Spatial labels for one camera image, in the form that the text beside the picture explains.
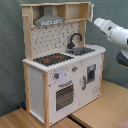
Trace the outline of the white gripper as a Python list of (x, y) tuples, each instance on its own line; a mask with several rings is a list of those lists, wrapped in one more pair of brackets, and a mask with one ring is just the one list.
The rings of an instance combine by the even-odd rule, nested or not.
[(97, 18), (94, 24), (105, 34), (108, 40), (115, 40), (117, 37), (116, 29), (118, 26), (110, 20)]

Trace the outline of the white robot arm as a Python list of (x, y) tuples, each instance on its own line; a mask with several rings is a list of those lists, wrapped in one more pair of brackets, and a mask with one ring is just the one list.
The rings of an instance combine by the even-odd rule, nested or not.
[(128, 29), (102, 18), (97, 18), (94, 24), (109, 41), (122, 47), (122, 50), (116, 55), (116, 60), (120, 65), (128, 67)]

